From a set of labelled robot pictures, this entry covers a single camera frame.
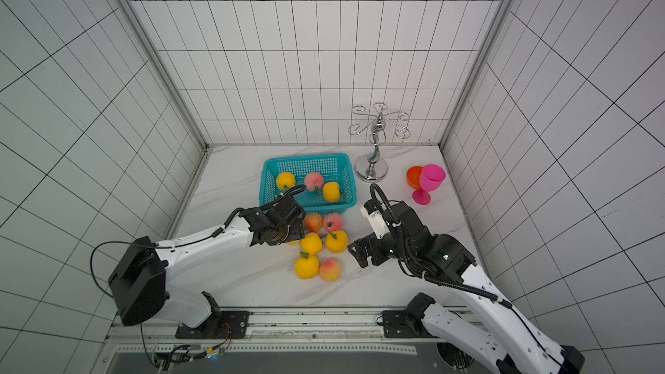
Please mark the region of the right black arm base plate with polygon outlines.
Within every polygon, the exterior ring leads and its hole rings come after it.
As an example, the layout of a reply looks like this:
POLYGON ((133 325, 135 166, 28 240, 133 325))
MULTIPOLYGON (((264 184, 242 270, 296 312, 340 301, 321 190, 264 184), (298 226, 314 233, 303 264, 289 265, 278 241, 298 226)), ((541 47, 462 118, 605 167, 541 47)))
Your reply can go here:
POLYGON ((422 320, 405 311, 382 311, 379 325, 383 327, 387 339, 433 338, 427 332, 422 320))

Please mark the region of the orange-pink peach bottom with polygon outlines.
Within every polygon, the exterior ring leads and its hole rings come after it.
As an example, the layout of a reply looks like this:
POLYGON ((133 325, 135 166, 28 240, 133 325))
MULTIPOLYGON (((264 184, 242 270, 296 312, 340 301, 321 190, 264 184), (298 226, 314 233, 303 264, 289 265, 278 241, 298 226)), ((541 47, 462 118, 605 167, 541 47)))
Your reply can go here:
POLYGON ((327 259, 320 265, 319 276, 324 282, 335 282, 341 277, 341 264, 335 259, 327 259))

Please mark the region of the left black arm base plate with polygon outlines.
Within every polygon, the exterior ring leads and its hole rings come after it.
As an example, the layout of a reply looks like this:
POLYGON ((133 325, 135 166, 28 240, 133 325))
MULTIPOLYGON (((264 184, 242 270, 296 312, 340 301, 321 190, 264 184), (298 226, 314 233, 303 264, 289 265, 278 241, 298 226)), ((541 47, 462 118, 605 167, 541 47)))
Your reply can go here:
POLYGON ((178 326, 177 339, 244 339, 249 325, 248 311, 222 311, 213 314, 199 327, 178 326))

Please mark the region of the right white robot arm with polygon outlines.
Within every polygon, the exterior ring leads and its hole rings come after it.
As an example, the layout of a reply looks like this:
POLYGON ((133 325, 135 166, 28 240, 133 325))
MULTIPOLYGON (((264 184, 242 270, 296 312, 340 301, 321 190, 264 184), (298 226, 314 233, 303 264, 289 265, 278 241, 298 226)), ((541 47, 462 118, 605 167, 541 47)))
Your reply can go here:
POLYGON ((361 268, 393 259, 405 275, 458 294, 482 323, 477 327, 419 293, 404 310, 409 330, 443 339, 493 373, 582 371, 584 355, 533 325, 455 237, 431 233, 412 207, 391 202, 377 184, 361 213, 372 233, 348 247, 361 268))

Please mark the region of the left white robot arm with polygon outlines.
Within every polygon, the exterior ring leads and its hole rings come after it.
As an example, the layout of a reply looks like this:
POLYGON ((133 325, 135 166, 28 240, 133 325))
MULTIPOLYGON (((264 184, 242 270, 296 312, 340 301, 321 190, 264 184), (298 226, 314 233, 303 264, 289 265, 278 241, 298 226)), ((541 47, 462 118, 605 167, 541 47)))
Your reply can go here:
POLYGON ((212 320, 220 310, 211 294, 190 293, 173 280, 224 253, 303 239, 306 213, 295 196, 305 190, 296 185, 262 206, 236 208, 224 223, 188 237, 130 242, 107 280, 122 324, 133 327, 158 318, 199 328, 212 320))

